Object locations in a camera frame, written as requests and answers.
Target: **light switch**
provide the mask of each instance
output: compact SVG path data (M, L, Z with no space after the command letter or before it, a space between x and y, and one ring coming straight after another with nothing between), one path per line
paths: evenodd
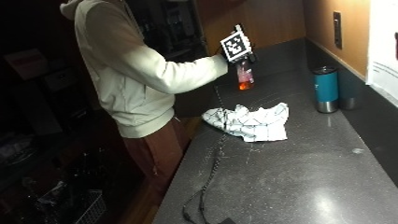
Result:
M341 35L341 13L335 11L333 12L333 27L335 27L335 45L343 49L344 48L344 41Z

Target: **white hoodie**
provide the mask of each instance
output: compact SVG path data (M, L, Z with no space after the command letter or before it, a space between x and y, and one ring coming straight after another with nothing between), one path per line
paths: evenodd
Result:
M123 137L158 131L174 118L175 94L228 72L218 55L192 63L167 62L143 42L123 0L72 0L62 12L75 19L76 37L103 108Z

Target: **black cable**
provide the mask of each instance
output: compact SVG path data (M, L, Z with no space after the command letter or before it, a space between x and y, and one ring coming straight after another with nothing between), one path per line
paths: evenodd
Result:
M224 142L227 140L227 134L226 134L226 131L227 131L227 110L224 109L224 103L222 101L222 97L220 97L220 94L219 94L219 87L215 86L215 89L216 89L216 93L218 93L218 97L219 97L220 107L222 107L222 110L224 112L224 134L223 134L223 137L218 141L218 154L216 154L216 157L215 157L215 163L214 163L214 167L212 167L212 173L210 175L207 183L202 187L202 189L191 196L191 198L187 200L187 202L186 202L186 204L183 206L183 211L182 211L183 212L183 217L184 217L186 221L188 221L192 224L198 224L198 222L192 219L192 217L191 217L191 215L190 215L190 213L187 211L187 206L192 202L192 200L198 197L199 194L200 194L200 200L199 200L199 211L200 211L200 215L202 215L202 218L204 220L204 223L206 224L211 224L208 222L208 219L207 219L206 214L204 214L204 196L206 196L206 191L208 190L211 182L212 182L214 177L216 175L216 172L219 170L219 165L220 165L220 162L222 162L222 158L224 156L223 147L224 147Z

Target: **wooden cabinet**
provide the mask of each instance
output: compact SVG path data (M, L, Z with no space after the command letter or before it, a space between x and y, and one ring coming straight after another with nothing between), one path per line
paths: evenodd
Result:
M198 9L212 55L239 23L257 48L307 35L301 0L200 0Z

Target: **blue tumbler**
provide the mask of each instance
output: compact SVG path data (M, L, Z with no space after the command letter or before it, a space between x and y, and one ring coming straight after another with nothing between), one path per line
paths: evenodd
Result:
M313 69L313 74L317 110L332 113L339 108L337 69L324 66Z

